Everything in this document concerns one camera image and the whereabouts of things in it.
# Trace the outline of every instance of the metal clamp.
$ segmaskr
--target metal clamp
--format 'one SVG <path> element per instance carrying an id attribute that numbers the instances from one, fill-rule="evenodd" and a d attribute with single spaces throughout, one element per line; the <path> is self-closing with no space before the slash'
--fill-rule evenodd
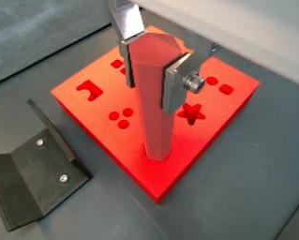
<path id="1" fill-rule="evenodd" d="M 220 50 L 220 46 L 191 31 L 185 35 L 185 47 L 193 49 L 184 54 L 165 69 L 161 108 L 165 114 L 172 114 L 185 102 L 187 92 L 197 94 L 204 86 L 199 77 L 201 64 Z"/>
<path id="2" fill-rule="evenodd" d="M 124 57 L 127 85 L 133 87 L 129 61 L 129 44 L 145 34 L 137 5 L 128 0 L 104 0 L 105 10 L 117 36 L 120 54 Z M 165 69 L 161 108 L 172 114 L 185 102 L 187 91 L 197 94 L 204 86 L 199 77 L 201 64 L 220 49 L 215 43 L 191 31 L 185 35 L 185 46 L 193 49 Z"/>
<path id="3" fill-rule="evenodd" d="M 104 0 L 104 7 L 117 36 L 120 55 L 124 57 L 127 85 L 133 87 L 129 44 L 145 34 L 139 7 L 128 0 Z"/>

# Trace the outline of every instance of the red vertical post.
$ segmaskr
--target red vertical post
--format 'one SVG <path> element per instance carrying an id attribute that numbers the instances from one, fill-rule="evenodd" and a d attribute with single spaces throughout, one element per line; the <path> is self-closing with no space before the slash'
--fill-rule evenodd
<path id="1" fill-rule="evenodd" d="M 171 151 L 173 114 L 161 109 L 165 66 L 181 51 L 171 35 L 147 33 L 129 45 L 135 91 L 147 157 L 163 160 Z"/>

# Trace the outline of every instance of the round hole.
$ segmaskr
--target round hole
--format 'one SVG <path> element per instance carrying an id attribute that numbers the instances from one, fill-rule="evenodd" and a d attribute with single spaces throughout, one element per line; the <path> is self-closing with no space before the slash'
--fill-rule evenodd
<path id="1" fill-rule="evenodd" d="M 207 84 L 208 85 L 216 85 L 217 84 L 217 80 L 213 77 L 207 77 Z"/>
<path id="2" fill-rule="evenodd" d="M 121 120 L 117 123 L 117 127 L 120 127 L 121 129 L 125 129 L 129 126 L 129 122 L 127 120 Z"/>
<path id="3" fill-rule="evenodd" d="M 125 117 L 132 116 L 132 114 L 133 114 L 133 110 L 132 110 L 131 108 L 125 108 L 125 109 L 123 110 L 123 115 L 124 115 Z"/>
<path id="4" fill-rule="evenodd" d="M 117 112 L 110 112 L 109 113 L 109 120 L 115 121 L 119 118 L 119 113 Z"/>

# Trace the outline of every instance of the hole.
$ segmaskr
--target hole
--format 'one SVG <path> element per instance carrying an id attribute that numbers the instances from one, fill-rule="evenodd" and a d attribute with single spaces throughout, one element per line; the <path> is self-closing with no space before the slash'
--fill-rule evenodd
<path id="1" fill-rule="evenodd" d="M 228 85 L 223 84 L 223 85 L 220 85 L 220 87 L 219 87 L 219 91 L 220 91 L 224 95 L 229 95 L 229 94 L 232 93 L 233 89 L 232 89 Z"/>
<path id="2" fill-rule="evenodd" d="M 123 115 L 124 115 L 125 117 L 132 116 L 132 114 L 133 114 L 133 110 L 132 110 L 131 108 L 125 108 L 125 109 L 123 110 Z"/>
<path id="3" fill-rule="evenodd" d="M 207 81 L 208 85 L 216 85 L 217 84 L 217 80 L 213 77 L 207 77 L 205 81 Z"/>
<path id="4" fill-rule="evenodd" d="M 123 61 L 119 59 L 113 60 L 109 64 L 113 66 L 113 68 L 120 68 L 124 65 Z"/>
<path id="5" fill-rule="evenodd" d="M 121 68 L 120 72 L 125 75 L 125 69 L 124 68 Z"/>
<path id="6" fill-rule="evenodd" d="M 129 126 L 129 122 L 127 120 L 121 120 L 117 123 L 117 127 L 120 127 L 121 129 L 125 129 Z"/>
<path id="7" fill-rule="evenodd" d="M 109 120 L 115 121 L 119 118 L 119 113 L 117 112 L 110 112 L 109 113 Z"/>
<path id="8" fill-rule="evenodd" d="M 189 106 L 188 103 L 183 105 L 183 111 L 177 113 L 179 117 L 187 118 L 188 124 L 192 126 L 196 119 L 205 119 L 205 116 L 200 113 L 201 105 L 195 104 Z"/>
<path id="9" fill-rule="evenodd" d="M 104 93 L 104 91 L 93 84 L 93 82 L 90 80 L 84 81 L 76 87 L 76 90 L 77 91 L 81 91 L 81 90 L 88 90 L 89 91 L 88 101 L 93 101 Z"/>

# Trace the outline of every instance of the metal bracket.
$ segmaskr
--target metal bracket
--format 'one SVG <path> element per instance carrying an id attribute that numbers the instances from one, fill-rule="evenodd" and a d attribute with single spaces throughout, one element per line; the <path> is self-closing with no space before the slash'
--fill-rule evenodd
<path id="1" fill-rule="evenodd" d="M 0 154 L 0 216 L 8 232 L 42 218 L 92 178 L 52 122 L 28 103 L 46 128 Z"/>

